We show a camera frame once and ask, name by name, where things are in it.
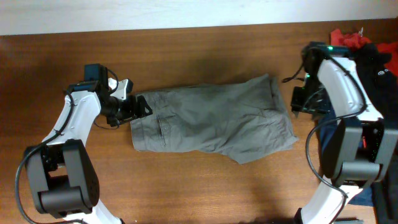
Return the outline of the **grey shorts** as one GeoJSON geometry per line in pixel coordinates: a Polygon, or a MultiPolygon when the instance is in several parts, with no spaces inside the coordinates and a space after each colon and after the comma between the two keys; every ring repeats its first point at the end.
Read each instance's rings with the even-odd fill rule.
{"type": "Polygon", "coordinates": [[[137,151],[201,151],[245,164],[291,150],[298,138],[277,80],[144,92],[153,114],[131,121],[137,151]]]}

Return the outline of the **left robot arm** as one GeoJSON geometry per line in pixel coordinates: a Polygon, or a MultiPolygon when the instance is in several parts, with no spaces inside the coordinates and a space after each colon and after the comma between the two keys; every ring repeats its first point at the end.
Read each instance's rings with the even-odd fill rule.
{"type": "Polygon", "coordinates": [[[106,129],[152,114],[143,96],[132,94],[133,82],[120,80],[101,64],[84,67],[84,79],[65,91],[65,103],[55,126],[43,141],[26,148],[19,164],[14,191],[21,215],[19,181],[27,173],[35,209],[57,223],[122,223],[100,200],[100,184],[86,151],[86,142],[97,117],[106,118],[106,129]]]}

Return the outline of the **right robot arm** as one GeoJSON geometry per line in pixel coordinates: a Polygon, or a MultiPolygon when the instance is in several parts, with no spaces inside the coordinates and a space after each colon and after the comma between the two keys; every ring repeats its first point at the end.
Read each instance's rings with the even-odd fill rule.
{"type": "Polygon", "coordinates": [[[295,87],[292,112],[318,120],[310,131],[335,126],[313,173],[320,184],[295,223],[334,223],[345,205],[387,173],[397,145],[397,78],[389,53],[374,44],[358,50],[311,42],[303,48],[303,86],[295,87]]]}

